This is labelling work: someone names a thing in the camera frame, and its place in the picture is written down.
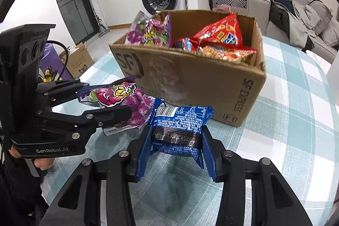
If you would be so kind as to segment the person's left hand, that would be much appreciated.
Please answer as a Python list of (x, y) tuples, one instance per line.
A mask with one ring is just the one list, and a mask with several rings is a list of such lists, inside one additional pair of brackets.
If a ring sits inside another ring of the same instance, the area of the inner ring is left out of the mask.
[[(11, 149), (9, 150), (9, 153), (14, 157), (14, 158), (21, 158), (21, 155), (17, 151), (17, 149), (12, 146)], [(35, 167), (41, 169), (41, 170), (47, 170), (50, 169), (53, 166), (53, 163), (55, 162), (55, 158), (43, 158), (43, 159), (35, 159), (34, 164)]]

